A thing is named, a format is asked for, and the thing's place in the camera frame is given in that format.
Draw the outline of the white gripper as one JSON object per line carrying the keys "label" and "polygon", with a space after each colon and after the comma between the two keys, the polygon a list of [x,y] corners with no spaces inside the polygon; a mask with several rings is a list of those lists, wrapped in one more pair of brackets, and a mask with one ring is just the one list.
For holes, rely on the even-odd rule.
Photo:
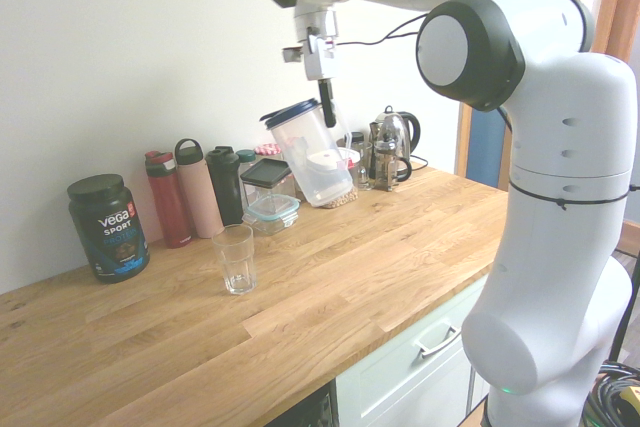
{"label": "white gripper", "polygon": [[325,125],[333,128],[337,120],[330,79],[338,75],[339,67],[334,39],[308,34],[302,42],[302,53],[307,79],[318,81]]}

